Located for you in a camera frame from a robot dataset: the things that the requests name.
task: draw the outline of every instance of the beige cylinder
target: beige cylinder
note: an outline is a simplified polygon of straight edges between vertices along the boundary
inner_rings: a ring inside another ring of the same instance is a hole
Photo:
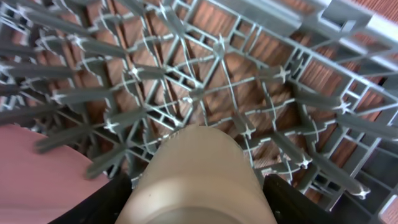
[[[276,221],[236,142],[217,129],[189,126],[160,146],[116,223]]]

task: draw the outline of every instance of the black object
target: black object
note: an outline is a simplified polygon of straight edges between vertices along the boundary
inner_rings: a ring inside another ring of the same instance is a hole
[[[266,176],[262,191],[278,224],[337,223],[329,213],[322,210],[278,175]],[[131,192],[130,178],[125,173],[120,173],[104,187],[50,224],[115,223]]]

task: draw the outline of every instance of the pink object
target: pink object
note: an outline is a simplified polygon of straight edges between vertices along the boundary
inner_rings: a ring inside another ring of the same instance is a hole
[[[91,161],[68,146],[36,154],[34,143],[43,138],[0,127],[0,224],[51,222],[108,182],[105,175],[85,180]]]

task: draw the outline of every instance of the gray plastic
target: gray plastic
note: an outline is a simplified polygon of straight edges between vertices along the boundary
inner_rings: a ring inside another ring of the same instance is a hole
[[[277,143],[280,148],[281,162],[267,167],[255,167],[256,170],[261,170],[263,174],[286,175],[290,181],[293,172],[305,167],[300,168],[297,164],[307,165],[312,160],[303,180],[297,186],[299,190],[304,193],[311,188],[320,192],[323,195],[320,205],[328,210],[336,204],[342,195],[353,202],[355,206],[361,207],[362,203],[369,203],[368,199],[357,200],[352,196],[347,196],[346,193],[343,194],[344,190],[347,189],[348,192],[361,198],[369,193],[366,184],[360,184],[361,181],[357,181],[353,177],[358,173],[367,177],[367,174],[361,174],[364,172],[361,168],[377,145],[382,139],[385,139],[383,141],[396,140],[398,135],[396,127],[391,126],[397,114],[398,98],[380,85],[366,79],[366,77],[387,78],[398,74],[398,63],[388,56],[398,52],[396,37],[398,26],[373,12],[343,0],[304,1],[312,7],[310,12],[298,11],[282,1],[208,0],[236,18],[233,28],[226,36],[214,36],[192,25],[192,18],[200,3],[198,0],[193,0],[190,4],[180,0],[165,1],[160,6],[137,0],[118,0],[130,10],[127,14],[118,14],[114,7],[109,5],[109,2],[102,1],[102,8],[99,11],[99,16],[93,21],[93,26],[88,25],[88,18],[85,16],[84,10],[95,0],[57,0],[54,1],[54,5],[49,7],[27,0],[5,1],[0,7],[2,17],[0,55],[4,57],[15,55],[16,57],[0,62],[1,84],[7,85],[6,88],[0,86],[1,94],[4,97],[1,110],[12,110],[1,112],[0,123],[26,124],[36,119],[33,128],[31,124],[28,126],[50,136],[48,142],[44,141],[41,143],[43,145],[39,144],[40,152],[51,150],[60,144],[79,143],[82,141],[79,139],[80,136],[88,136],[90,140],[88,156],[95,157],[101,154],[97,137],[105,138],[113,143],[115,148],[99,157],[98,160],[95,159],[94,164],[88,169],[87,177],[93,178],[113,166],[109,175],[112,177],[117,167],[125,159],[130,165],[129,173],[134,174],[132,178],[135,183],[138,175],[133,169],[134,160],[140,158],[149,162],[161,140],[188,125],[195,110],[202,110],[204,125],[216,128],[227,121],[232,121],[235,124],[236,130],[243,137],[243,141],[238,144],[250,155],[252,166],[254,166],[252,151],[271,140]],[[175,13],[178,7],[188,9],[188,13],[182,21]],[[155,15],[168,28],[169,34],[155,36],[149,32],[149,22],[146,17],[150,12],[155,12]],[[62,14],[74,15],[78,24],[61,19],[59,15]],[[142,39],[128,46],[120,25],[135,17],[140,17],[142,22]],[[243,34],[238,30],[238,26],[242,23],[252,27],[248,34]],[[56,30],[63,32],[64,35],[60,35]],[[311,34],[309,46],[301,45],[289,37],[297,31]],[[11,34],[13,32],[20,32],[23,35],[19,45],[7,44],[12,42]],[[98,32],[109,32],[114,36],[116,44],[108,44],[94,39],[93,36]],[[200,36],[196,38],[188,35],[188,32],[196,32]],[[377,44],[364,45],[360,43],[353,37],[358,33],[371,36],[377,40]],[[286,61],[279,62],[280,65],[275,67],[270,67],[258,58],[252,57],[250,52],[261,34],[271,36],[280,44],[291,47],[290,57]],[[230,44],[234,35],[244,39],[244,44],[239,49]],[[250,46],[246,46],[250,36],[254,36],[254,41]],[[214,44],[206,43],[206,39],[211,40]],[[187,40],[211,53],[204,57],[194,58],[187,49]],[[162,62],[163,65],[161,65],[156,56],[157,49],[154,46],[164,42],[171,42],[172,45]],[[79,46],[81,61],[76,65],[70,63],[66,55],[70,55],[71,52],[64,52],[63,44]],[[171,59],[179,44],[182,45],[185,61],[178,65],[172,65]],[[336,55],[327,58],[317,53],[317,49],[324,46],[335,47]],[[155,67],[137,65],[131,61],[131,54],[141,50],[146,50],[152,55]],[[36,53],[45,51],[57,55],[62,66],[39,64]],[[250,60],[258,67],[258,74],[234,83],[231,82],[228,66],[224,61],[225,55],[229,53],[235,53]],[[124,70],[121,74],[121,83],[112,86],[104,68],[108,61],[115,58],[120,58],[123,61]],[[193,65],[203,62],[212,62],[212,65],[204,78],[199,80]],[[330,68],[342,77],[342,81],[331,96],[322,95],[301,82],[301,77],[310,62]],[[345,62],[360,62],[361,67],[358,72],[353,72],[343,66]],[[228,84],[209,89],[208,84],[212,76],[215,75],[217,66],[221,67],[223,71],[221,75],[225,76]],[[188,68],[188,72],[183,72],[182,68],[184,67]],[[86,70],[95,76],[103,88],[76,89],[73,77],[80,70]],[[68,80],[71,88],[51,93],[46,86],[54,79]],[[145,96],[139,88],[140,82],[144,80],[153,82]],[[255,81],[261,83],[266,105],[253,110],[239,110],[234,88]],[[173,99],[170,96],[169,87],[166,85],[168,82],[180,86],[189,94],[182,99]],[[273,102],[267,89],[267,83],[290,85],[294,91],[293,97],[282,102]],[[355,88],[350,88],[354,83],[356,84]],[[153,103],[153,99],[160,87],[164,89],[164,99],[161,104],[157,105]],[[120,113],[112,92],[123,90],[126,90],[134,98],[137,108]],[[210,122],[206,115],[204,96],[221,90],[230,91],[234,116]],[[359,103],[369,91],[381,96],[383,104],[365,109],[358,108]],[[92,124],[83,102],[102,99],[105,99],[108,107],[104,124]],[[28,100],[33,100],[43,106],[28,108]],[[65,106],[52,105],[54,101],[61,105],[67,105],[70,110],[67,110]],[[174,105],[180,103],[191,104],[185,116],[180,116],[175,111]],[[301,125],[279,130],[276,125],[277,111],[287,105],[297,105]],[[307,106],[329,111],[337,116],[314,121],[308,115]],[[378,111],[381,111],[381,114],[375,122],[361,118]],[[273,133],[256,133],[257,128],[248,119],[252,114],[268,114],[272,121]],[[77,131],[80,135],[72,133],[71,129],[59,131],[65,128],[62,118],[81,126]],[[152,122],[169,129],[169,133],[162,136],[157,135],[152,130]],[[338,124],[338,127],[326,144],[321,149],[317,148],[319,134],[327,130],[331,124]],[[65,133],[70,141],[67,139],[65,143],[61,141],[62,133]],[[305,137],[308,154],[290,142],[287,136],[294,134]],[[346,164],[342,168],[338,168],[328,158],[344,139],[354,142],[357,148]],[[396,155],[393,152],[385,151],[385,154],[389,156]],[[396,189],[393,187],[388,189],[391,193],[395,191],[392,189]],[[360,208],[367,211],[365,215],[372,222],[378,220],[375,217],[389,200],[386,197],[380,198],[385,199],[383,202],[376,203],[377,209],[369,211],[364,206]]]

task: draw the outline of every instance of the gray plastic dish rack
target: gray plastic dish rack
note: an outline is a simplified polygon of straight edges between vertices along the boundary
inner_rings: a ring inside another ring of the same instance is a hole
[[[281,174],[292,180],[292,173],[307,169],[297,188],[303,193],[309,188],[320,192],[323,197],[318,204],[322,208],[331,210],[347,222],[353,217],[359,223],[382,222],[379,214],[392,202],[398,189],[398,174],[392,171],[395,164],[398,164],[398,150],[394,143],[398,140],[398,129],[394,127],[398,111],[394,75],[398,75],[398,61],[390,57],[398,53],[396,24],[342,0],[303,0],[312,9],[307,12],[290,7],[284,1],[208,0],[236,17],[227,36],[213,36],[191,24],[201,2],[199,0],[190,3],[164,0],[160,6],[137,0],[115,1],[130,12],[118,14],[111,1],[102,1],[99,16],[92,26],[84,11],[95,0],[7,0],[1,3],[1,125],[17,123],[47,134],[49,138],[35,145],[38,153],[45,153],[64,144],[76,144],[79,150],[90,146],[86,153],[96,159],[87,170],[88,178],[94,178],[104,171],[108,171],[112,178],[122,161],[127,160],[132,181],[136,184],[141,173],[135,169],[136,158],[149,162],[161,140],[186,126],[194,110],[202,108],[204,125],[216,128],[226,121],[234,123],[243,138],[239,143],[248,152],[252,165],[253,150],[267,141],[277,144],[282,162],[267,167],[253,166],[256,172]],[[188,11],[182,21],[175,13],[180,7]],[[155,16],[168,28],[167,35],[156,36],[149,32],[148,21],[145,19],[149,12],[155,12]],[[60,17],[63,14],[74,15],[78,24],[63,20]],[[141,18],[142,39],[127,46],[120,25],[133,17]],[[249,34],[238,30],[243,22],[250,24]],[[308,45],[301,45],[290,38],[298,30],[312,35]],[[110,32],[116,44],[93,38],[99,31]],[[22,34],[20,44],[12,42],[11,37],[16,32]],[[200,36],[196,38],[188,35],[188,32],[196,32]],[[280,62],[280,66],[270,67],[250,56],[249,52],[261,34],[290,46],[292,51],[288,60]],[[364,34],[376,41],[370,45],[363,44],[354,38],[356,34]],[[234,35],[244,39],[240,49],[231,45]],[[254,41],[245,48],[251,36],[254,36]],[[210,45],[205,40],[212,40],[214,44]],[[206,57],[191,57],[186,41],[213,53]],[[172,45],[162,65],[156,56],[155,46],[164,42],[171,42]],[[81,61],[72,65],[67,60],[70,52],[65,52],[63,44],[79,47]],[[178,45],[183,48],[185,62],[171,65],[170,59]],[[317,52],[325,46],[336,49],[333,58]],[[156,66],[132,63],[131,54],[140,50],[147,50],[153,56]],[[41,65],[37,54],[43,51],[57,55],[63,66]],[[252,61],[258,67],[257,76],[231,83],[224,61],[224,56],[231,52]],[[107,79],[105,65],[115,58],[123,61],[123,81],[112,86]],[[213,62],[203,81],[196,78],[192,68],[192,65],[202,62]],[[322,95],[300,82],[310,62],[330,68],[342,78],[331,96]],[[358,72],[344,67],[343,64],[347,62],[360,62]],[[218,65],[222,67],[228,85],[209,89],[208,81]],[[102,87],[77,88],[73,76],[80,70],[94,75]],[[367,77],[387,79],[380,86],[370,82]],[[71,88],[50,91],[49,83],[52,80],[68,80]],[[139,86],[144,80],[154,81],[145,96]],[[234,87],[253,81],[261,83],[266,105],[240,113]],[[189,95],[172,100],[166,82],[188,90]],[[274,103],[266,85],[273,82],[290,85],[294,97],[282,103]],[[161,86],[164,88],[164,103],[155,105],[151,99]],[[122,90],[134,97],[136,109],[124,113],[118,111],[113,92]],[[209,122],[203,97],[221,90],[231,92],[235,115]],[[382,96],[382,103],[370,108],[358,108],[369,91]],[[85,102],[103,99],[108,107],[104,123],[92,124]],[[28,102],[32,101],[35,106],[29,106],[31,103]],[[175,112],[174,105],[179,103],[191,104],[184,117]],[[276,111],[291,104],[297,105],[302,125],[278,130],[275,125]],[[336,116],[333,119],[314,121],[307,113],[307,106],[331,111]],[[364,119],[367,114],[376,112],[380,114],[374,122]],[[252,138],[256,127],[249,117],[261,113],[271,117],[274,131],[272,134]],[[78,126],[64,128],[64,119]],[[151,122],[168,128],[169,134],[156,136]],[[322,148],[317,148],[319,134],[331,124],[337,124],[338,128]],[[308,153],[289,140],[287,136],[293,134],[305,136]],[[114,148],[101,155],[97,136],[112,142]],[[342,140],[354,142],[356,149],[344,166],[339,168],[329,158]]]

